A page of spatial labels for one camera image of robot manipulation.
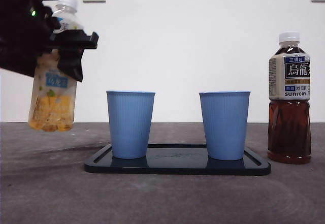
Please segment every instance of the plastic bottle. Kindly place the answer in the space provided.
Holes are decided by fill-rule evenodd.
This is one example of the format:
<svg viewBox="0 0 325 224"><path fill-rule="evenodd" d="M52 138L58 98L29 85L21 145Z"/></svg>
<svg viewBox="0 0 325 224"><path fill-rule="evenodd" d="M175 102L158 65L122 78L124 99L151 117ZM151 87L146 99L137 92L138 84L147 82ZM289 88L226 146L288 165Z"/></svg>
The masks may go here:
<svg viewBox="0 0 325 224"><path fill-rule="evenodd" d="M54 30L54 33L60 33L67 29L83 29L78 17L76 16L78 2L77 0L59 0L55 6L58 10L53 13L57 17L61 28Z"/></svg>
<svg viewBox="0 0 325 224"><path fill-rule="evenodd" d="M77 0L59 0L56 7L53 16L61 28L54 33L83 28L75 15ZM77 81L57 68L59 59L57 49L38 57L28 118L33 129L67 131L73 126Z"/></svg>
<svg viewBox="0 0 325 224"><path fill-rule="evenodd" d="M311 159L310 57L299 41L296 31L280 34L280 49L269 60L268 157L289 164Z"/></svg>

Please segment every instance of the black tray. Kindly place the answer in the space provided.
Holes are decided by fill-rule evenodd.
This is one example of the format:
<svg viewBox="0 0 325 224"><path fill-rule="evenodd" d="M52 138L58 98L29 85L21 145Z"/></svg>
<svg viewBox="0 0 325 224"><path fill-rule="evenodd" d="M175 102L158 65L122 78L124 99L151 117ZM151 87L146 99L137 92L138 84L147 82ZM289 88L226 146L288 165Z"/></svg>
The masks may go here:
<svg viewBox="0 0 325 224"><path fill-rule="evenodd" d="M138 159L113 157L108 144L85 161L85 171L92 173L254 175L271 173L265 159L245 148L237 161L208 157L206 144L148 144L147 155Z"/></svg>

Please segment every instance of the blue paper cup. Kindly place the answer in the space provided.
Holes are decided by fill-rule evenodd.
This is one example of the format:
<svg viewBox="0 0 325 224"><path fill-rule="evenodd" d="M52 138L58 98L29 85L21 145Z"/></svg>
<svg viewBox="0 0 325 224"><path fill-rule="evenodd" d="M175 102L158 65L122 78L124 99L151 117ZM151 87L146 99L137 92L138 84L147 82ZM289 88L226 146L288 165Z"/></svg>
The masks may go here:
<svg viewBox="0 0 325 224"><path fill-rule="evenodd" d="M112 90L106 93L113 156L122 159L144 157L155 93Z"/></svg>
<svg viewBox="0 0 325 224"><path fill-rule="evenodd" d="M249 91L202 92L201 110L208 155L235 161L244 154Z"/></svg>

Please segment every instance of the bottle cap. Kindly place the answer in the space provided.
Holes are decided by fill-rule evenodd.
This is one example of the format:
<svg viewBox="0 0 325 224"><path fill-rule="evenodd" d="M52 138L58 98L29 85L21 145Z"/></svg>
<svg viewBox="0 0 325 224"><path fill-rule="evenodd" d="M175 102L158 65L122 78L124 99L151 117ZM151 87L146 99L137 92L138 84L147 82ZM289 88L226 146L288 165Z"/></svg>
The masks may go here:
<svg viewBox="0 0 325 224"><path fill-rule="evenodd" d="M297 31L288 31L279 35L279 44L285 41L300 41L300 34Z"/></svg>
<svg viewBox="0 0 325 224"><path fill-rule="evenodd" d="M57 2L56 6L58 6L58 5L65 5L65 6L68 6L68 7L72 7L77 11L78 1L77 0L59 0Z"/></svg>

